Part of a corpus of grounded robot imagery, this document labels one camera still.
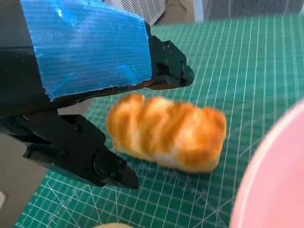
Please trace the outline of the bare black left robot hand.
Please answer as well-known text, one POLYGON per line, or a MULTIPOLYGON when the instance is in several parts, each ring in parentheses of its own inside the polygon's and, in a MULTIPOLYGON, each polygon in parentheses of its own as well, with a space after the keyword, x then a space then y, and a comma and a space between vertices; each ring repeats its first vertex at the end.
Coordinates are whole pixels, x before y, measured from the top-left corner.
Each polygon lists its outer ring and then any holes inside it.
POLYGON ((24 143, 24 158, 86 184, 139 187, 105 134, 58 109, 147 87, 192 84, 185 55, 151 34, 136 14, 100 0, 0 3, 0 131, 24 143))

